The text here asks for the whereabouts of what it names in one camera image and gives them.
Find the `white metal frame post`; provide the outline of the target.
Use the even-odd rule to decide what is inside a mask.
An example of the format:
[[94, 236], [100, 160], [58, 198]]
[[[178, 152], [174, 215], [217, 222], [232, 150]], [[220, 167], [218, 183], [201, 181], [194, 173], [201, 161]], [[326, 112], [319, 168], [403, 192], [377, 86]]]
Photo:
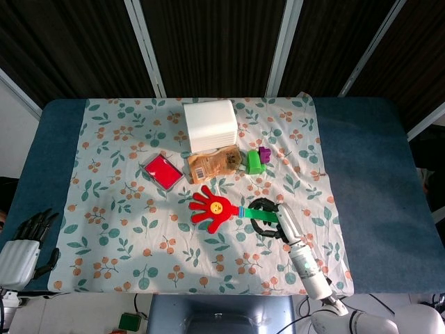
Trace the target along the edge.
[[346, 80], [345, 84], [343, 85], [342, 89], [340, 90], [338, 97], [345, 97], [349, 92], [350, 89], [353, 87], [353, 84], [356, 82], [360, 74], [362, 73], [362, 70], [365, 68], [366, 64], [368, 63], [369, 59], [374, 54], [375, 50], [377, 49], [378, 45], [388, 32], [389, 28], [397, 18], [399, 12], [403, 9], [404, 5], [406, 4], [407, 0], [395, 0], [393, 6], [390, 8], [389, 12], [387, 13], [386, 17], [382, 21], [380, 27], [376, 31], [375, 35], [373, 36], [372, 40], [370, 41], [368, 47], [362, 54], [361, 58], [359, 59], [358, 63], [354, 67], [353, 71], [350, 73], [350, 76]]
[[304, 0], [286, 0], [264, 97], [277, 97]]
[[434, 111], [428, 114], [420, 123], [415, 125], [407, 133], [407, 140], [411, 141], [418, 136], [422, 131], [431, 126], [434, 122], [438, 121], [445, 115], [445, 102], [441, 103]]
[[151, 81], [154, 94], [157, 98], [166, 98], [167, 94], [161, 77], [159, 64], [156, 59], [152, 39], [149, 35], [149, 30], [143, 7], [140, 0], [123, 0], [133, 32], [135, 34], [139, 50], [143, 57], [149, 79]]

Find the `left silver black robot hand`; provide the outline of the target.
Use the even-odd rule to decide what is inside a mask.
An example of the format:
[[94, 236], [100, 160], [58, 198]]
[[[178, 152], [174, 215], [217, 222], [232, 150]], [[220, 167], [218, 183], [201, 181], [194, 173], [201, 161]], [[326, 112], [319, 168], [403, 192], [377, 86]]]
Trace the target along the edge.
[[38, 212], [24, 221], [14, 237], [0, 251], [0, 289], [18, 292], [32, 280], [50, 272], [60, 256], [58, 248], [52, 250], [48, 262], [37, 267], [40, 252], [58, 213], [50, 209]]

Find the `white ribbed plastic box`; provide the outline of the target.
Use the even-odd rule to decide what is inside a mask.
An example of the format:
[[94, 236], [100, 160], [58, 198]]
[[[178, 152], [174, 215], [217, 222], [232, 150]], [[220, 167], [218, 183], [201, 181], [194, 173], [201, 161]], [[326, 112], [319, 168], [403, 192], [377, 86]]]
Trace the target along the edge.
[[238, 125], [230, 100], [185, 104], [184, 115], [192, 153], [236, 143]]

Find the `green box on floor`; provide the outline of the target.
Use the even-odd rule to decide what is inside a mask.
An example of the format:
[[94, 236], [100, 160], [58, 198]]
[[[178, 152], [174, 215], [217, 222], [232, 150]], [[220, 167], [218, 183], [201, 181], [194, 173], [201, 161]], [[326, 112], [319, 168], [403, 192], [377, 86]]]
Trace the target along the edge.
[[119, 321], [118, 328], [123, 331], [138, 332], [142, 317], [139, 314], [122, 313]]

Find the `brown paper packet with barcode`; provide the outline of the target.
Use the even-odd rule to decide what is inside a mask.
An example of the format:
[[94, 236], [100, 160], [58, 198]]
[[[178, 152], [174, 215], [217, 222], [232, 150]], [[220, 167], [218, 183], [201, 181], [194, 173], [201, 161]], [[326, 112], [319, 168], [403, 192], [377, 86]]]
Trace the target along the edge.
[[227, 146], [212, 153], [194, 154], [188, 158], [194, 184], [201, 184], [219, 175], [234, 174], [241, 163], [241, 152], [237, 145]]

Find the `floral fruit print tablecloth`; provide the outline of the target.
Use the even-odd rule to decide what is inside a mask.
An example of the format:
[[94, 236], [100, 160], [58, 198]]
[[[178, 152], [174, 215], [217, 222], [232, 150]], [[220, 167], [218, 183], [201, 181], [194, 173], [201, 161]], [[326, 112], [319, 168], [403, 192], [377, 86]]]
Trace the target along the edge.
[[[304, 294], [289, 246], [233, 217], [210, 234], [192, 223], [199, 186], [181, 178], [159, 188], [143, 166], [162, 154], [180, 170], [190, 145], [177, 99], [86, 102], [48, 286], [59, 292]], [[288, 204], [321, 272], [338, 294], [354, 292], [339, 213], [325, 171], [316, 107], [305, 93], [236, 98], [242, 153], [272, 152], [264, 172], [214, 176], [210, 191], [247, 207], [258, 198]]]

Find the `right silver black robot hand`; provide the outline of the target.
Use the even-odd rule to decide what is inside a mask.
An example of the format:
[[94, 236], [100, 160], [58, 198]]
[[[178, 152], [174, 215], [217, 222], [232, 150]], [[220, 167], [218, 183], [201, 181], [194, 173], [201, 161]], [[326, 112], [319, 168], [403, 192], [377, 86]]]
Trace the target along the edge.
[[281, 239], [289, 246], [301, 242], [303, 232], [286, 203], [257, 198], [245, 210], [245, 217], [250, 219], [254, 231], [262, 237]]

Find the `grey blue robot torso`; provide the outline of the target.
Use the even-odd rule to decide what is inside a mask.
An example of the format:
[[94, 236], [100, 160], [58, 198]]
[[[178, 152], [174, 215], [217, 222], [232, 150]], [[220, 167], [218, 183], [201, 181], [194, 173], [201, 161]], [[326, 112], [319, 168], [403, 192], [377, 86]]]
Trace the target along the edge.
[[155, 295], [147, 334], [296, 334], [290, 296]]

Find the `red hand-shaped clapper green handle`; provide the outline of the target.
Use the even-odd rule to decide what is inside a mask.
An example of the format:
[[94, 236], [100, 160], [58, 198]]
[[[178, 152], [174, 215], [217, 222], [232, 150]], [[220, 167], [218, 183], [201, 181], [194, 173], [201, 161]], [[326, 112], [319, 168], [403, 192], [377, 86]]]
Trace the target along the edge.
[[207, 232], [215, 234], [221, 224], [230, 220], [231, 217], [249, 218], [254, 221], [263, 221], [265, 225], [279, 223], [277, 208], [274, 202], [269, 204], [259, 203], [258, 208], [246, 208], [233, 205], [226, 197], [213, 194], [209, 187], [204, 185], [200, 192], [195, 192], [193, 201], [188, 204], [191, 214], [191, 223], [198, 224], [209, 221]]

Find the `blue felt table cover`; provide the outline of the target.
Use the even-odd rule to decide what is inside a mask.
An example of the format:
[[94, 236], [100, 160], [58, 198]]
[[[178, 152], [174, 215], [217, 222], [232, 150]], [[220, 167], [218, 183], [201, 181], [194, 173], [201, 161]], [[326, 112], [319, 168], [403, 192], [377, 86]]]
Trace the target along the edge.
[[[0, 232], [66, 202], [87, 101], [46, 105]], [[396, 106], [378, 97], [314, 100], [323, 156], [358, 294], [445, 292], [445, 248], [432, 220]]]

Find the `red ink pad clear case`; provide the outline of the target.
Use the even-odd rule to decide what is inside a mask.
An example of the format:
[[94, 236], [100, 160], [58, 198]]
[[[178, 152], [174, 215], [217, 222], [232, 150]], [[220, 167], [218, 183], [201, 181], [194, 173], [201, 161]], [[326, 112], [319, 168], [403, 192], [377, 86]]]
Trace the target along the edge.
[[162, 154], [152, 155], [143, 163], [143, 172], [155, 185], [170, 191], [184, 177], [184, 174]]

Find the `green plastic toy block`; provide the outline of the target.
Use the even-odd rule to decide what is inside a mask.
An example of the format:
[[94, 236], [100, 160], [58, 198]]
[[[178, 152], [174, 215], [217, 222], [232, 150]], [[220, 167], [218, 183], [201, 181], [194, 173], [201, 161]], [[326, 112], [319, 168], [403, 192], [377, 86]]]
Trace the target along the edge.
[[249, 150], [247, 154], [246, 173], [248, 175], [260, 175], [266, 171], [266, 165], [261, 161], [258, 150]]

